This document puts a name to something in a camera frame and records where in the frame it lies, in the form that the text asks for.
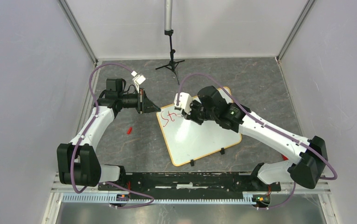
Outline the whiteboard with yellow edge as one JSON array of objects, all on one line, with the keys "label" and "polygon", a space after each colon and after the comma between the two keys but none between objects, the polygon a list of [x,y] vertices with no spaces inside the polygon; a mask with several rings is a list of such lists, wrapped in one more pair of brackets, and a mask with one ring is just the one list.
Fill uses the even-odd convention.
[{"label": "whiteboard with yellow edge", "polygon": [[223,129],[214,121],[198,125],[184,119],[173,104],[162,107],[156,116],[170,159],[176,167],[237,145],[242,140],[241,134]]}]

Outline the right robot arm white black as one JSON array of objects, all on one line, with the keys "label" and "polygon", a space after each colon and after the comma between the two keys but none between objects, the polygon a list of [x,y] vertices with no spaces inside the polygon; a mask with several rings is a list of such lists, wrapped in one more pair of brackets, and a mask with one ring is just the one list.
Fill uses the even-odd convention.
[{"label": "right robot arm white black", "polygon": [[269,184],[293,181],[314,189],[322,179],[328,162],[325,140],[296,135],[258,116],[249,108],[227,101],[214,86],[207,86],[198,92],[198,100],[188,93],[178,93],[174,106],[181,110],[185,119],[202,125],[213,121],[221,128],[254,138],[271,147],[287,160],[276,163],[260,163],[252,172],[250,185],[263,190]]}]

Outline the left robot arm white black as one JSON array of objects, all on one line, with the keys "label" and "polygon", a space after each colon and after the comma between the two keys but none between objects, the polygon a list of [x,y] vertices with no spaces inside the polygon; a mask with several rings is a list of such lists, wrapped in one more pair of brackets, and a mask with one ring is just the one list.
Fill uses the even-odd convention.
[{"label": "left robot arm white black", "polygon": [[106,89],[101,92],[91,116],[69,143],[57,148],[59,179],[62,184],[95,187],[109,182],[116,190],[127,185],[124,168],[118,165],[101,165],[96,148],[107,127],[124,108],[134,108],[139,114],[159,112],[161,109],[146,96],[143,75],[133,78],[134,93],[124,90],[126,81],[122,78],[106,80]]}]

